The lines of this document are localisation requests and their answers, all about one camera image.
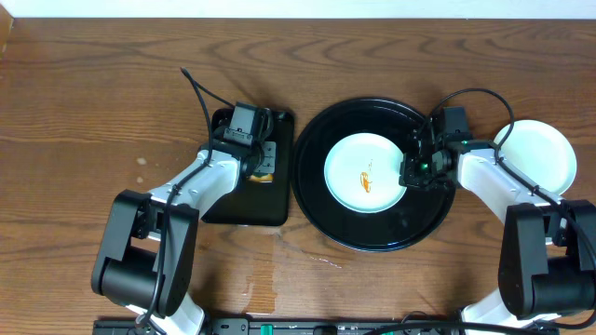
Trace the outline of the light blue plate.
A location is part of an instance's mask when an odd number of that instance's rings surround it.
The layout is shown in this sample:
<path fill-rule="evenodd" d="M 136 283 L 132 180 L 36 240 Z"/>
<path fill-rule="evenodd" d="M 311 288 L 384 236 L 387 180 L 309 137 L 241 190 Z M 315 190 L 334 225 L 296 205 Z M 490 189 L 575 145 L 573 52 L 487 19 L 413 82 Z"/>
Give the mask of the light blue plate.
<path fill-rule="evenodd" d="M 501 148 L 505 158 L 542 188 L 564 194 L 573 184 L 576 153 L 555 127 L 537 120 L 521 120 Z"/>
<path fill-rule="evenodd" d="M 373 214 L 396 205 L 406 193 L 400 185 L 404 154 L 389 139 L 373 134 L 347 136 L 330 149 L 323 175 L 333 198 L 345 208 Z"/>

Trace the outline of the green and yellow sponge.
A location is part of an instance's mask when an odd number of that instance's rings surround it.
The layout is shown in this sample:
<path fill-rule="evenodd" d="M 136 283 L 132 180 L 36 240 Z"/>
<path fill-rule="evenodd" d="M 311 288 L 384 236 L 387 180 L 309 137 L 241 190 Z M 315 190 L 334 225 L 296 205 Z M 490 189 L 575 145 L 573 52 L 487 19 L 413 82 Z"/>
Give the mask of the green and yellow sponge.
<path fill-rule="evenodd" d="M 249 180 L 252 182 L 258 182 L 258 183 L 270 183 L 274 180 L 274 176 L 270 173 L 267 174 L 252 174 L 249 176 Z"/>

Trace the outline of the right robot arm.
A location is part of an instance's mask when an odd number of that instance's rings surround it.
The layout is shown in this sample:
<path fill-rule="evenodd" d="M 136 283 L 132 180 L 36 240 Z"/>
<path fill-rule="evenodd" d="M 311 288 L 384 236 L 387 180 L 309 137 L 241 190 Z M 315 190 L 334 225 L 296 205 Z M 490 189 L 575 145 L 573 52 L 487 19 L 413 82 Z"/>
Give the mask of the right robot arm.
<path fill-rule="evenodd" d="M 562 199 L 534 183 L 466 127 L 421 127 L 401 164 L 400 184 L 423 190 L 459 186 L 504 224 L 498 288 L 469 305 L 470 323 L 512 319 L 556 328 L 558 317 L 595 309 L 595 207 Z"/>

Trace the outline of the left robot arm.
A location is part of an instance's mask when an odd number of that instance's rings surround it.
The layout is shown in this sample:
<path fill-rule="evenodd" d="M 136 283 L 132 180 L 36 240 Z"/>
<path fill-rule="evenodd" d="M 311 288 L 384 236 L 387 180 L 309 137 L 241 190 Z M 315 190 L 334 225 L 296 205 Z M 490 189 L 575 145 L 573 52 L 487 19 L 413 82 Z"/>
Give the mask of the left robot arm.
<path fill-rule="evenodd" d="M 277 146 L 219 142 L 171 181 L 114 200 L 91 276 L 92 290 L 135 312 L 132 333 L 198 334 L 204 311 L 187 290 L 197 226 L 242 177 L 276 169 Z"/>

